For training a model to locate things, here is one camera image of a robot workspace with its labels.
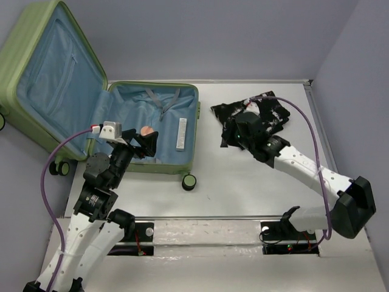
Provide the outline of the round pink compact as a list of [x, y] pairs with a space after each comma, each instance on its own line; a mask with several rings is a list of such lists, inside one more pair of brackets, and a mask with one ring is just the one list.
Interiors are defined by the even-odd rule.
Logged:
[[151, 126], [144, 126], [140, 129], [140, 133], [142, 136], [147, 136], [153, 132], [154, 132], [154, 130]]

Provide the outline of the white rectangular tube box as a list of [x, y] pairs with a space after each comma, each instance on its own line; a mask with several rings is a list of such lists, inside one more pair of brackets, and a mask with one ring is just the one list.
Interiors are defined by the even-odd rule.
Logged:
[[177, 130], [177, 140], [176, 140], [177, 151], [184, 151], [185, 149], [186, 129], [187, 129], [187, 119], [180, 118], [178, 130]]

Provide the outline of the black white patterned clothing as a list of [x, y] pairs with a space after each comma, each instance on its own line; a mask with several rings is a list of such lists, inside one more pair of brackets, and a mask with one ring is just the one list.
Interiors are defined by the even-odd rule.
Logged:
[[[276, 99], [267, 99], [266, 97], [275, 97], [273, 91], [264, 92], [260, 95], [249, 97], [252, 101], [256, 101], [260, 109], [260, 119], [269, 134], [275, 134], [283, 129], [283, 125], [289, 121], [290, 112], [283, 107]], [[245, 104], [240, 100], [232, 103], [221, 103], [219, 105], [212, 106], [210, 109], [215, 115], [217, 120], [223, 126], [225, 121], [231, 121], [232, 118], [239, 114], [244, 113]]]

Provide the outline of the green hard-shell suitcase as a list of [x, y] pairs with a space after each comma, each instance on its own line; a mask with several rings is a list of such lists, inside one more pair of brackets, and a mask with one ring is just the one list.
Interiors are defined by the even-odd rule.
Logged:
[[[52, 175], [67, 175], [70, 159], [110, 153], [105, 141], [85, 129], [113, 121], [124, 130], [151, 126], [159, 132], [155, 156], [132, 160], [129, 171], [181, 175], [182, 187], [192, 190], [200, 105], [191, 84], [108, 82], [63, 1], [27, 5], [1, 49], [1, 123], [54, 153]], [[176, 150], [180, 118], [187, 119], [184, 151]]]

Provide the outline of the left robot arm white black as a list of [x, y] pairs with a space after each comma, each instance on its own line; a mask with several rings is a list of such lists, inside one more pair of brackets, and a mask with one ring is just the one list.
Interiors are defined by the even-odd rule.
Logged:
[[60, 245], [37, 280], [24, 291], [84, 291], [92, 273], [120, 241], [134, 235], [135, 217], [113, 209], [118, 188], [132, 158], [156, 154], [159, 133], [144, 126], [123, 131], [117, 122], [92, 125], [88, 133], [97, 134], [111, 147], [110, 155], [95, 153], [86, 163], [84, 184], [66, 230], [53, 219]]

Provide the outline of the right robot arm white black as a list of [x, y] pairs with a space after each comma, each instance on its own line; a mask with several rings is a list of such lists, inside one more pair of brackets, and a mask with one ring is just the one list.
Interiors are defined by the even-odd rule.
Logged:
[[249, 151], [259, 162], [288, 174], [323, 198], [318, 207], [293, 206], [279, 223], [286, 238], [300, 232], [332, 231], [353, 239], [376, 213], [369, 180], [362, 176], [351, 179], [311, 160], [287, 140], [266, 132], [259, 116], [239, 113], [225, 125], [223, 138], [233, 146]]

